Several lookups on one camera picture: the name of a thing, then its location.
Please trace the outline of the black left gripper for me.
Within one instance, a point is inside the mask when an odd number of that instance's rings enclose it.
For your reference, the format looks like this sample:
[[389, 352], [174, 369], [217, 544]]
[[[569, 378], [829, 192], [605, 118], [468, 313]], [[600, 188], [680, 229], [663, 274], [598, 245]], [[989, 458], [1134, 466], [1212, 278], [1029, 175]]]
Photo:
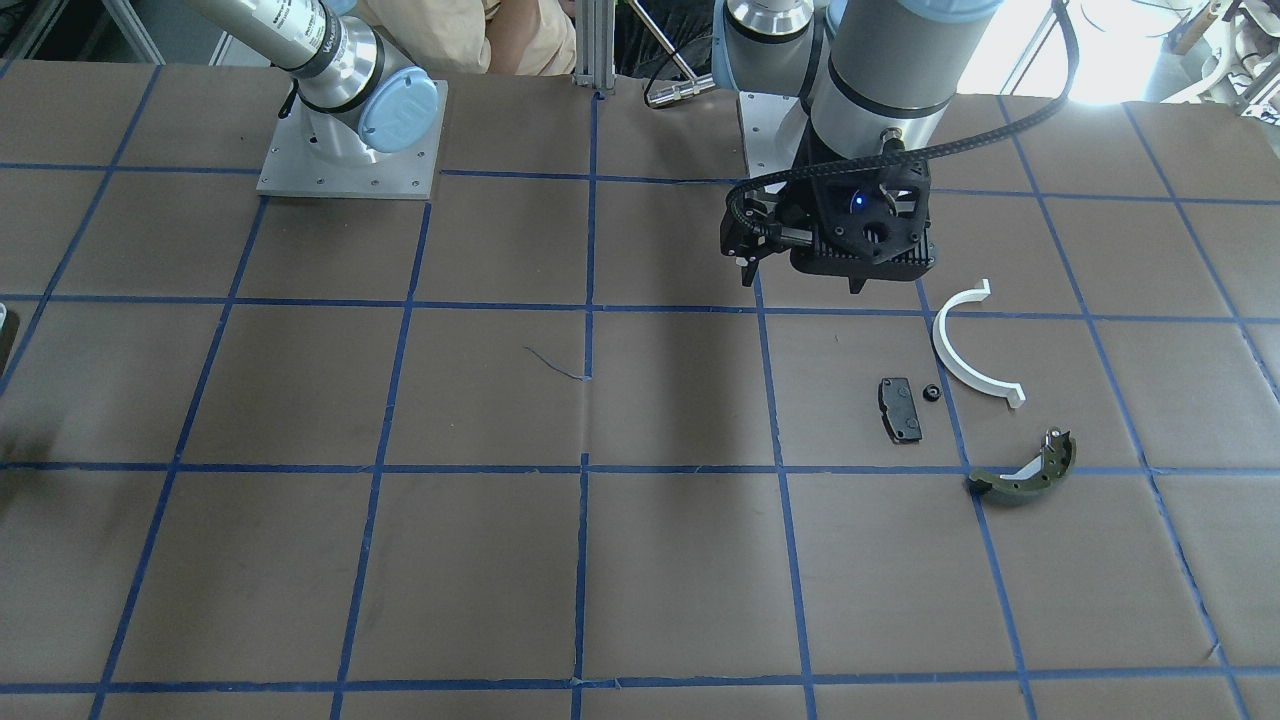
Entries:
[[[928, 163], [904, 156], [899, 129], [882, 131], [876, 146], [876, 155], [850, 163], [808, 129], [792, 168], [730, 191], [719, 250], [740, 265], [742, 287], [776, 254], [812, 275], [920, 277], [936, 265]], [[865, 284], [847, 279], [852, 295]]]

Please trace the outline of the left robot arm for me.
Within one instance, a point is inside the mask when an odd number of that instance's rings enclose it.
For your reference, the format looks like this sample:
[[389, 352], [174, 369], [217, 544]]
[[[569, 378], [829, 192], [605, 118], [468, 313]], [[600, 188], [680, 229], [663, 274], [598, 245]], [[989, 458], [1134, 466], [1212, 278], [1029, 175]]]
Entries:
[[937, 263], [927, 146], [997, 1], [718, 1], [712, 72], [742, 94], [792, 97], [782, 159], [727, 199], [719, 250], [755, 282], [796, 272], [913, 282]]

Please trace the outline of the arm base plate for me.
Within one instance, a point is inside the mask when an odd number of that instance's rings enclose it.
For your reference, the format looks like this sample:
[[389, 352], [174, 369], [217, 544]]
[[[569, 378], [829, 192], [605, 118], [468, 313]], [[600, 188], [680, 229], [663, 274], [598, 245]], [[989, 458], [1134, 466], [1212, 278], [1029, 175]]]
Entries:
[[750, 178], [792, 167], [808, 123], [799, 97], [739, 92], [739, 118]]
[[440, 106], [428, 132], [401, 152], [379, 152], [338, 119], [298, 99], [276, 126], [259, 173], [262, 196], [429, 200], [436, 178], [449, 85], [434, 82]]

